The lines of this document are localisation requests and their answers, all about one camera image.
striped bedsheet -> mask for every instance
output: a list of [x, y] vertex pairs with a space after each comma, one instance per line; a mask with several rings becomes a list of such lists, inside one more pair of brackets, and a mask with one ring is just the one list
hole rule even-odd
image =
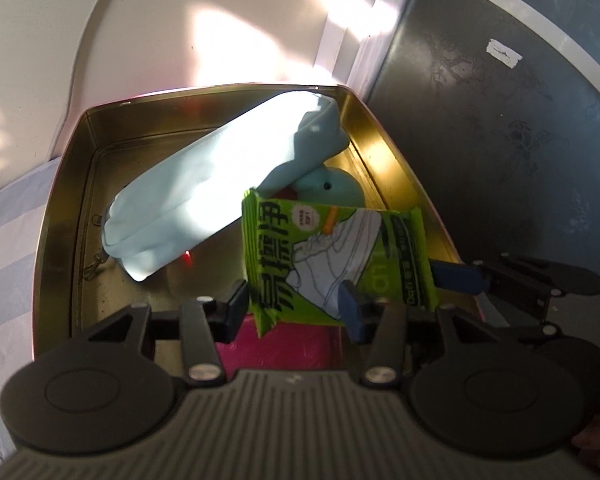
[[[57, 166], [52, 160], [0, 190], [0, 390], [32, 359], [35, 252]], [[0, 462], [13, 449], [0, 419]]]

white sticker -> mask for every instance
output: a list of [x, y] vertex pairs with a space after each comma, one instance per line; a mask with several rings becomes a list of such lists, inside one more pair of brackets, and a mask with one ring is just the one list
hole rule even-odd
[[518, 62], [522, 59], [522, 56], [518, 54], [512, 48], [501, 44], [497, 40], [489, 40], [487, 45], [487, 52], [491, 54], [495, 59], [503, 62], [509, 68], [515, 67]]
[[291, 219], [301, 231], [315, 231], [320, 225], [320, 213], [307, 204], [297, 204], [291, 210]]

green snack package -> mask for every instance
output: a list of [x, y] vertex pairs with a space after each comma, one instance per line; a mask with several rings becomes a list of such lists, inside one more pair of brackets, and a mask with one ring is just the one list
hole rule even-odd
[[434, 309], [422, 213], [242, 201], [242, 243], [258, 336], [279, 321], [341, 326], [338, 287]]

teal plush toy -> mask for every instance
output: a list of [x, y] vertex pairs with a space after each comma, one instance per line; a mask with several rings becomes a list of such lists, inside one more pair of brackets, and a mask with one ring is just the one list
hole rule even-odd
[[358, 181], [339, 168], [318, 166], [291, 184], [299, 202], [364, 207], [365, 194]]

red laser dot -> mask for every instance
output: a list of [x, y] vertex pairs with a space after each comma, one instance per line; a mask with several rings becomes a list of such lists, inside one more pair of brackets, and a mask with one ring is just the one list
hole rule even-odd
[[182, 255], [182, 259], [184, 261], [184, 264], [187, 267], [190, 267], [193, 265], [193, 261], [191, 259], [191, 253], [189, 253], [189, 251], [184, 251], [183, 255]]

